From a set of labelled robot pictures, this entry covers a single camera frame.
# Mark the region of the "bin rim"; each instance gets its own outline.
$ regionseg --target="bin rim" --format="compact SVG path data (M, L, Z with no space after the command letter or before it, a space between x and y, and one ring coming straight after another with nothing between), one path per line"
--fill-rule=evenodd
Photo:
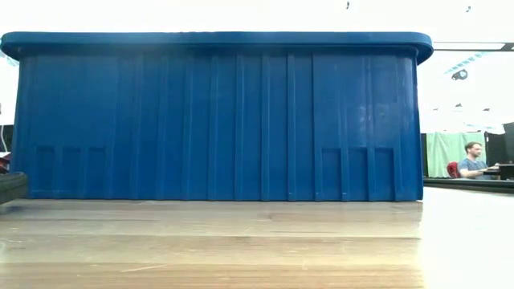
M19 60L26 47L111 45L281 45L336 47L413 47L417 63L434 52L428 35L418 32L10 32L2 36L0 49Z

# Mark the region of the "blue plastic container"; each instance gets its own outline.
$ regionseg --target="blue plastic container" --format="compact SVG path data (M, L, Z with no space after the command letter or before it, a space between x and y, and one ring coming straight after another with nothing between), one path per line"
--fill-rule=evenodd
M35 198L422 198L417 33L9 33Z

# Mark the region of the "hair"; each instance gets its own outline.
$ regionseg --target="hair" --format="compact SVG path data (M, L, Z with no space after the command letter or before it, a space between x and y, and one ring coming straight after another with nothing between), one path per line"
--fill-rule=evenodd
M480 144L479 142L472 141L472 142L468 142L468 143L466 144L466 146L464 147L464 150L465 150L465 151L466 151L466 153L467 153L467 150L468 150L468 149L473 149L473 147L474 147L475 145L482 146L482 144Z

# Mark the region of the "wooden floor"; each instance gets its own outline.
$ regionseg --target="wooden floor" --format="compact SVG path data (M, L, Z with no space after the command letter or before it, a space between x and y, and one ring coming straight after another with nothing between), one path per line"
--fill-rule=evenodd
M0 207L1 289L514 288L509 195Z

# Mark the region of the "dark shirt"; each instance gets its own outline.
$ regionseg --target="dark shirt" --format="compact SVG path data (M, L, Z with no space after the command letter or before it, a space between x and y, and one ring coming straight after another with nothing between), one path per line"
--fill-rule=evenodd
M471 161L470 159L463 159L459 162L458 170L460 172L461 169L467 169L468 171L478 171L481 169L486 169L487 165L483 161ZM478 177L470 177L476 180L492 180L492 176L478 176Z

